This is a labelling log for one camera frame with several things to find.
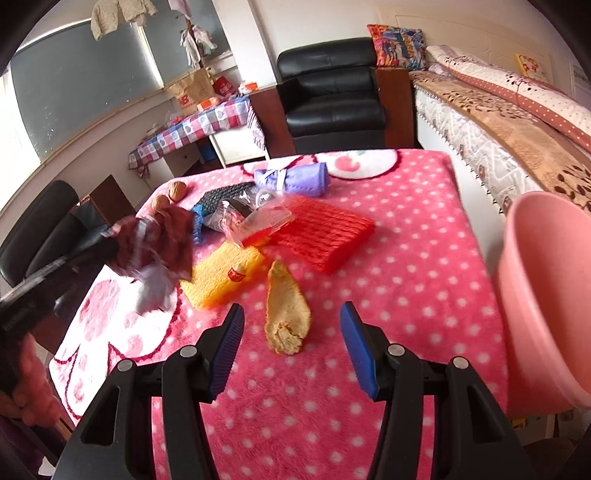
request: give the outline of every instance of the small bottle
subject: small bottle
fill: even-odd
[[[237,263],[228,272],[228,278],[235,282],[241,282],[246,277],[246,266],[243,263]]]

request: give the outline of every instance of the paper bag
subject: paper bag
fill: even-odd
[[[197,112],[197,105],[215,96],[205,69],[194,70],[166,88],[173,95],[185,115]]]

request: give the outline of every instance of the screw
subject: screw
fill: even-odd
[[[455,365],[456,368],[459,368],[460,370],[465,370],[466,368],[468,368],[468,365],[470,365],[468,360],[466,360],[462,356],[455,357],[453,359],[453,364]]]
[[[388,347],[388,353],[392,356],[403,356],[404,352],[406,352],[404,347],[397,343],[393,343]]]
[[[197,354],[197,349],[193,345],[184,346],[181,348],[181,356],[183,358],[190,358]]]
[[[119,362],[119,365],[117,365],[117,370],[119,370],[120,372],[127,372],[131,370],[131,367],[133,366],[134,363],[131,360],[123,360]]]

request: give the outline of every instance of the pink plastic basin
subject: pink plastic basin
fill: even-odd
[[[495,276],[511,418],[591,408],[591,218],[551,193],[521,196]]]

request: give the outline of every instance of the red mesh bag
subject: red mesh bag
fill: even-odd
[[[285,204],[295,220],[272,235],[318,270],[339,268],[374,232],[374,222],[355,213],[301,195]]]

